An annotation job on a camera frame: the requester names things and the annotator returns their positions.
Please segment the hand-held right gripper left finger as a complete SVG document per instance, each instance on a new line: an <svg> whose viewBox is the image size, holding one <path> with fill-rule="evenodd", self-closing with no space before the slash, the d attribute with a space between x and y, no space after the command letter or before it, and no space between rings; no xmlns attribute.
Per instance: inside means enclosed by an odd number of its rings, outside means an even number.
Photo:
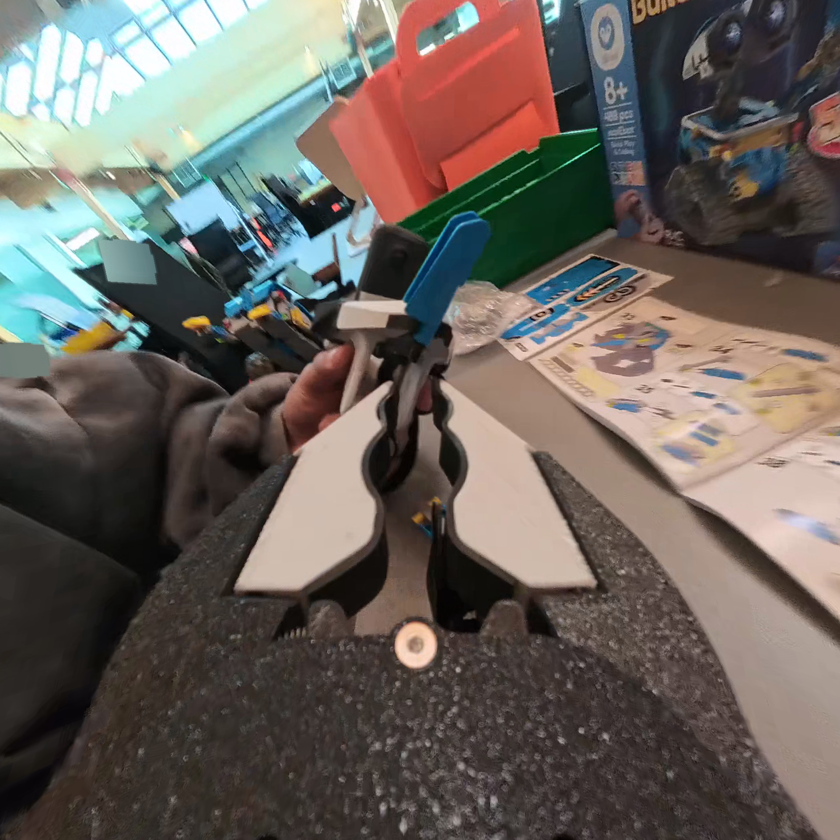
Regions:
<svg viewBox="0 0 840 840"><path fill-rule="evenodd" d="M384 506L371 468L392 390L380 385L301 448L235 594L310 599L376 548Z"/></svg>

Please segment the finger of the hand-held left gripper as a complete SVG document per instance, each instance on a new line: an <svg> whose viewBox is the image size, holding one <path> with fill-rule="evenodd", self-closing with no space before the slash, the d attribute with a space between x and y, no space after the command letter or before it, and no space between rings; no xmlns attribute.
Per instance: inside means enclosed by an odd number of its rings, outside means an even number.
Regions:
<svg viewBox="0 0 840 840"><path fill-rule="evenodd" d="M408 315L390 315L385 339L386 380L392 391L385 400L385 431L405 435L417 409L417 401L429 375L441 375L452 358L452 329L441 322L433 337L420 342L419 322Z"/></svg>
<svg viewBox="0 0 840 840"><path fill-rule="evenodd" d="M409 333L410 317L403 300L364 299L340 304L334 323L334 341L353 347L353 360L339 408L341 414L346 414L355 404L375 348Z"/></svg>

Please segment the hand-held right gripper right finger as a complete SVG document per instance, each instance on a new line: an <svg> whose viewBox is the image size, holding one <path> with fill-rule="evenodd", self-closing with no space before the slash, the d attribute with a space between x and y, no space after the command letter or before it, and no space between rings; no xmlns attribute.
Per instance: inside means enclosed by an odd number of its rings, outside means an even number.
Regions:
<svg viewBox="0 0 840 840"><path fill-rule="evenodd" d="M536 451L446 381L438 382L438 463L452 546L525 592L593 590L595 573Z"/></svg>

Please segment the blue panel brick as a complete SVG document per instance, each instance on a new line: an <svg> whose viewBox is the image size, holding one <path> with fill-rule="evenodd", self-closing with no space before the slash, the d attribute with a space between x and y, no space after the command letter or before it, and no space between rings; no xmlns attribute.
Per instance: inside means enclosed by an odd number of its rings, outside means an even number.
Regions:
<svg viewBox="0 0 840 840"><path fill-rule="evenodd" d="M403 296L405 314L416 323L413 339L428 346L456 291L469 279L490 239L490 225L477 213L448 220Z"/></svg>

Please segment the grey desk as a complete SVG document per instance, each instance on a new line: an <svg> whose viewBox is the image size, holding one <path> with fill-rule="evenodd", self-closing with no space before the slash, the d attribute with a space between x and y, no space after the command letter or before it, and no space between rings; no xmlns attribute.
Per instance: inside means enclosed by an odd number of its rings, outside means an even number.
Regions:
<svg viewBox="0 0 840 840"><path fill-rule="evenodd" d="M549 475L601 589L542 601L537 654L467 666L447 721L501 719L410 751L357 837L838 838L838 631L524 363L485 348L450 378L572 468Z"/></svg>

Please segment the person's left hand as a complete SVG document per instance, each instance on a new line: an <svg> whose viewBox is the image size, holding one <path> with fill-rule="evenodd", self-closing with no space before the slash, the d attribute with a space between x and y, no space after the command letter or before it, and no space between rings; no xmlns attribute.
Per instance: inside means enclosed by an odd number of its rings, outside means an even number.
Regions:
<svg viewBox="0 0 840 840"><path fill-rule="evenodd" d="M354 362L352 344L320 352L291 386L280 409L287 448L295 453L340 415Z"/></svg>

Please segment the clear plastic bag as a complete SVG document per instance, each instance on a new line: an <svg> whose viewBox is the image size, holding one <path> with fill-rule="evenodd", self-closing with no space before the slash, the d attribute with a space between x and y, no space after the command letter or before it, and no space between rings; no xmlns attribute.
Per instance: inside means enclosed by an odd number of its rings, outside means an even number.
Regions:
<svg viewBox="0 0 840 840"><path fill-rule="evenodd" d="M453 333L452 356L466 356L495 342L535 307L521 293L500 290L483 280L466 282L456 291L445 316Z"/></svg>

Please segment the tan cardboard sheet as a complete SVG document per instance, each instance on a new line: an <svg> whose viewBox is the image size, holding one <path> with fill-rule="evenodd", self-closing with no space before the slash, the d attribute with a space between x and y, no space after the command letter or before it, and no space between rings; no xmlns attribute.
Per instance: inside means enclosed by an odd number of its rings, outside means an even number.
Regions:
<svg viewBox="0 0 840 840"><path fill-rule="evenodd" d="M296 138L301 155L324 175L342 194L357 203L366 198L350 162L332 132L331 121L349 105L347 98L336 97Z"/></svg>

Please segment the green bin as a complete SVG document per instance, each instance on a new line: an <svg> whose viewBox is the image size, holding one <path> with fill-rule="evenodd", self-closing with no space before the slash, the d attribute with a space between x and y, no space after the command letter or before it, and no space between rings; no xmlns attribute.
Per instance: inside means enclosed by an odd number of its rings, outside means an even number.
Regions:
<svg viewBox="0 0 840 840"><path fill-rule="evenodd" d="M598 129L541 139L432 201L399 225L429 245L447 221L473 212L490 239L472 279L504 288L613 226Z"/></svg>

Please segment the distant toy brick models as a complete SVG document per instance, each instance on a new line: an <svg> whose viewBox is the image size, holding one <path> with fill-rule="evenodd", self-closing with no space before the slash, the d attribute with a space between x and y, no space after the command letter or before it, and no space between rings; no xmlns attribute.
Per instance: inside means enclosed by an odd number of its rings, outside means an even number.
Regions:
<svg viewBox="0 0 840 840"><path fill-rule="evenodd" d="M267 281L253 289L246 288L224 304L224 317L219 324L207 316L190 317L182 326L197 336L220 343L242 343L239 333L246 327L259 326L261 319L275 318L301 333L312 326L313 317L300 302L297 293Z"/></svg>

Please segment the sticker sheet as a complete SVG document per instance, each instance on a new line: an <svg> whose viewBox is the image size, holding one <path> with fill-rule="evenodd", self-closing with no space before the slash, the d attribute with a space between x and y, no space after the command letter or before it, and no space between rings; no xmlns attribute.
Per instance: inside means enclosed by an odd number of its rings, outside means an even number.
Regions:
<svg viewBox="0 0 840 840"><path fill-rule="evenodd" d="M672 279L615 259L586 255L522 290L530 309L502 332L497 343L515 359L528 361Z"/></svg>

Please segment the instruction manual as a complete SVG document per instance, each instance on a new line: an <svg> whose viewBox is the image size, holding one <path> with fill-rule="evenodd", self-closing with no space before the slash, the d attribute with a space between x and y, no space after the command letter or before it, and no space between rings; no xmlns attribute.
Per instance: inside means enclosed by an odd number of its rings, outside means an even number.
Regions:
<svg viewBox="0 0 840 840"><path fill-rule="evenodd" d="M837 347L643 297L530 363L839 618Z"/></svg>

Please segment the person's dark clothing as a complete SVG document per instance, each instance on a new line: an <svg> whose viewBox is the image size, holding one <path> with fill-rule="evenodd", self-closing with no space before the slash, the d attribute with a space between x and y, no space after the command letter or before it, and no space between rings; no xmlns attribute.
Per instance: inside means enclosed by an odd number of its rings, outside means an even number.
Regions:
<svg viewBox="0 0 840 840"><path fill-rule="evenodd" d="M131 570L2 507L2 797L62 761L143 593Z"/></svg>

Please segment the robot kit box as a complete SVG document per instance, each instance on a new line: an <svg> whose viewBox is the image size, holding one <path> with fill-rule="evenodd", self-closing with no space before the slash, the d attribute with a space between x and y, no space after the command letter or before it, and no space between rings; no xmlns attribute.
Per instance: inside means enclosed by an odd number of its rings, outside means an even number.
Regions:
<svg viewBox="0 0 840 840"><path fill-rule="evenodd" d="M839 2L578 2L619 236L838 281Z"/></svg>

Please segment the paned window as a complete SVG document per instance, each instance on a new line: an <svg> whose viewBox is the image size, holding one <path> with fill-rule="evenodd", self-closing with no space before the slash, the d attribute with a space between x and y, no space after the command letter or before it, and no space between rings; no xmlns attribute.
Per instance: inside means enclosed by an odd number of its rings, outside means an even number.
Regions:
<svg viewBox="0 0 840 840"><path fill-rule="evenodd" d="M78 3L2 58L2 114L87 127L265 3Z"/></svg>

